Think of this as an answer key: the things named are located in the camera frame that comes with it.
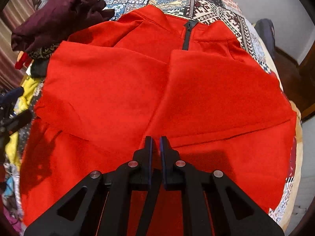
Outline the patchwork patterned bedspread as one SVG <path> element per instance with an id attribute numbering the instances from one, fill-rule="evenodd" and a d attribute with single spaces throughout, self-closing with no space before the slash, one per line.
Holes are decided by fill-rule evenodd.
<path id="1" fill-rule="evenodd" d="M 253 57 L 253 45 L 245 16 L 233 0 L 104 0 L 108 9 L 114 9 L 114 20 L 144 5 L 154 5 L 164 13 L 207 25 L 221 20 L 229 27 L 242 48 Z"/>

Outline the yellow garment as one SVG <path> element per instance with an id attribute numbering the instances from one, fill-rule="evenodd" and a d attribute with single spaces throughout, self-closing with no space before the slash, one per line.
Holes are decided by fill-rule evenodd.
<path id="1" fill-rule="evenodd" d="M 24 93 L 18 98 L 14 106 L 13 111 L 15 114 L 20 114 L 29 108 L 34 92 L 41 81 L 42 78 L 31 78 L 31 76 L 28 76 L 23 81 L 21 87 L 23 88 Z M 10 142 L 5 147 L 5 153 L 9 162 L 16 165 L 19 171 L 21 167 L 21 155 L 18 154 L 18 135 L 18 132 L 15 132 L 10 136 Z"/>

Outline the red parrot plush toy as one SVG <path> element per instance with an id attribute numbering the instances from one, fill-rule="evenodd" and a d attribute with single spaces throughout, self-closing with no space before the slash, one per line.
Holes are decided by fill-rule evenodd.
<path id="1" fill-rule="evenodd" d="M 20 70 L 23 67 L 28 68 L 31 63 L 32 63 L 32 58 L 26 52 L 20 51 L 14 67 L 17 70 Z"/>

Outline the red jacket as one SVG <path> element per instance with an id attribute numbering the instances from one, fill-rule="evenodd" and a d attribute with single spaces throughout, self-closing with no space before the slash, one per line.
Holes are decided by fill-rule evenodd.
<path id="1" fill-rule="evenodd" d="M 20 172 L 26 225 L 91 171 L 130 161 L 146 136 L 221 170 L 264 211 L 282 196 L 293 112 L 222 21 L 147 5 L 78 31 L 52 54 L 34 111 Z"/>

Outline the black patterned garment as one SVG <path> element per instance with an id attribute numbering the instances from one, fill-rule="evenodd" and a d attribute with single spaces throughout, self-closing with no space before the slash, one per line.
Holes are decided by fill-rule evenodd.
<path id="1" fill-rule="evenodd" d="M 32 59 L 31 77 L 32 78 L 45 78 L 47 73 L 47 66 L 51 55 L 59 47 L 59 43 L 53 44 L 50 47 L 41 47 L 28 55 Z"/>

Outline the maroon folded garment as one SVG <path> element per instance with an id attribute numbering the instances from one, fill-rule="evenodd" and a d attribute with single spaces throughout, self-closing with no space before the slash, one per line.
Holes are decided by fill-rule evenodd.
<path id="1" fill-rule="evenodd" d="M 109 21 L 113 9 L 104 0 L 48 0 L 11 35 L 13 51 L 34 52 L 61 43 L 82 29 Z"/>

